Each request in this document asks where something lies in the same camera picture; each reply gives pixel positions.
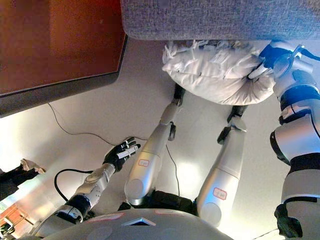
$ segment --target humanoid robot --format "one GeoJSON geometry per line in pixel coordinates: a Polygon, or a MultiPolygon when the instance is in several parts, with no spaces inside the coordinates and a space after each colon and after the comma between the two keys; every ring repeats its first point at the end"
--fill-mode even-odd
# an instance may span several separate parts
{"type": "MultiPolygon", "coordinates": [[[[291,166],[275,211],[279,232],[286,239],[314,240],[320,239],[320,94],[311,75],[313,66],[302,56],[320,60],[302,45],[273,40],[261,52],[260,66],[247,78],[255,79],[269,69],[275,76],[281,126],[270,142],[277,157],[291,166]]],[[[124,188],[126,202],[119,211],[83,222],[112,175],[140,147],[133,138],[113,148],[71,199],[25,239],[231,240],[216,227],[227,221],[238,188],[247,131],[241,118],[245,106],[232,108],[218,137],[221,151],[194,202],[155,190],[161,156],[167,141],[175,138],[175,117],[183,95],[184,90],[176,86],[172,102],[133,164],[124,188]]]]}

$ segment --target power cord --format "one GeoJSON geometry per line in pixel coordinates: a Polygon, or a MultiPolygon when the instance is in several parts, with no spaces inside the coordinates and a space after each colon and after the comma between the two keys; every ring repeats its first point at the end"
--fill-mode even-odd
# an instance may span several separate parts
{"type": "Polygon", "coordinates": [[[68,201],[68,198],[66,198],[66,196],[60,191],[59,187],[58,187],[58,184],[57,184],[57,179],[58,179],[58,176],[59,174],[63,173],[63,172],[67,172],[67,171],[71,171],[71,172],[76,172],[76,173],[82,173],[82,174],[91,174],[93,171],[90,170],[90,171],[81,171],[81,170],[78,170],[78,169],[73,169],[73,168],[66,168],[66,169],[63,169],[61,170],[60,172],[58,172],[55,177],[54,177],[54,187],[55,187],[55,190],[60,194],[60,196],[67,202],[68,201]]]}
{"type": "MultiPolygon", "coordinates": [[[[95,133],[92,133],[92,132],[71,133],[71,132],[65,130],[65,129],[61,126],[61,124],[59,123],[59,121],[58,121],[58,119],[57,119],[56,112],[55,112],[54,108],[52,107],[52,105],[51,105],[50,103],[48,103],[48,105],[49,105],[49,107],[51,108],[51,110],[52,110],[52,112],[53,112],[54,119],[55,119],[56,123],[57,123],[58,126],[61,128],[61,130],[64,131],[65,133],[67,133],[67,134],[69,134],[69,135],[72,135],[72,136],[76,136],[76,135],[92,135],[92,136],[96,136],[96,137],[100,138],[102,141],[104,141],[105,143],[107,143],[107,144],[109,144],[109,145],[111,145],[111,146],[116,146],[116,145],[118,145],[118,144],[113,144],[113,143],[105,140],[103,137],[99,136],[98,134],[95,134],[95,133]]],[[[138,136],[134,136],[134,138],[139,139],[139,140],[142,140],[142,141],[147,141],[147,139],[144,139],[144,138],[138,137],[138,136]]]]}
{"type": "Polygon", "coordinates": [[[172,158],[171,154],[170,154],[170,151],[169,151],[169,148],[168,148],[168,145],[165,145],[166,147],[166,150],[168,151],[168,154],[171,158],[171,161],[173,162],[174,164],[174,168],[175,168],[175,178],[176,178],[176,183],[178,185],[178,196],[180,197],[180,186],[179,186],[179,179],[178,179],[178,174],[177,174],[177,164],[176,162],[174,161],[174,159],[172,158]]]}
{"type": "Polygon", "coordinates": [[[273,230],[271,230],[271,231],[268,231],[267,233],[262,234],[262,235],[260,235],[260,236],[257,236],[256,238],[254,238],[254,239],[252,239],[252,240],[256,240],[256,239],[262,238],[263,236],[265,236],[265,235],[267,235],[267,234],[269,234],[269,233],[272,233],[272,232],[274,232],[274,231],[276,231],[276,230],[278,230],[278,228],[273,229],[273,230]]]}

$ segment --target robot finger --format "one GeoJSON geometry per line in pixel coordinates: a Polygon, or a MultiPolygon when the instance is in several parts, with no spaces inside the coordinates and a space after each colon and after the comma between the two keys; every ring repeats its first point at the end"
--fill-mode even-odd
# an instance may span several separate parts
{"type": "Polygon", "coordinates": [[[121,152],[121,151],[124,150],[124,149],[128,149],[128,148],[130,147],[130,146],[129,146],[130,142],[132,142],[133,140],[135,140],[134,137],[128,138],[127,140],[125,140],[125,141],[122,142],[121,144],[117,145],[117,146],[116,146],[116,150],[119,151],[119,152],[121,152]]]}
{"type": "Polygon", "coordinates": [[[136,144],[120,153],[117,153],[116,155],[118,156],[119,159],[123,159],[123,158],[130,158],[132,155],[134,155],[136,153],[136,151],[141,147],[140,144],[136,144]]]}
{"type": "Polygon", "coordinates": [[[126,146],[124,146],[123,149],[128,149],[128,148],[131,148],[132,146],[136,145],[137,142],[136,141],[133,141],[133,142],[130,142],[129,144],[127,144],[126,146]]]}
{"type": "Polygon", "coordinates": [[[117,147],[119,147],[119,149],[128,149],[130,147],[129,144],[134,140],[135,140],[134,137],[130,137],[127,140],[125,140],[123,143],[119,144],[117,147]]]}

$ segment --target white sticker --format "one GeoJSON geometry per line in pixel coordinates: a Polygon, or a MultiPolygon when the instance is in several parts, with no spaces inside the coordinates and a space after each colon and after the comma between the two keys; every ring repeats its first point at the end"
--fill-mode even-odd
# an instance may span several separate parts
{"type": "Polygon", "coordinates": [[[100,222],[100,221],[111,221],[111,220],[117,220],[121,218],[125,213],[120,212],[120,213],[112,213],[112,214],[107,214],[107,215],[101,215],[97,216],[95,218],[89,219],[86,221],[87,223],[93,223],[93,222],[100,222]]]}
{"type": "Polygon", "coordinates": [[[221,200],[227,199],[227,192],[217,187],[214,188],[213,195],[221,200]]]}
{"type": "Polygon", "coordinates": [[[185,216],[181,211],[176,211],[176,210],[169,210],[169,209],[158,209],[154,211],[158,215],[178,215],[178,216],[185,216]]]}
{"type": "Polygon", "coordinates": [[[142,167],[148,167],[149,160],[140,159],[138,165],[142,167]]]}

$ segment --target gray sofa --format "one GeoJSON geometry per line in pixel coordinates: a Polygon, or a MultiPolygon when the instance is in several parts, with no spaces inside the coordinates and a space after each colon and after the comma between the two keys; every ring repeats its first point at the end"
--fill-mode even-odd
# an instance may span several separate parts
{"type": "Polygon", "coordinates": [[[121,0],[140,40],[319,39],[320,0],[121,0]]]}

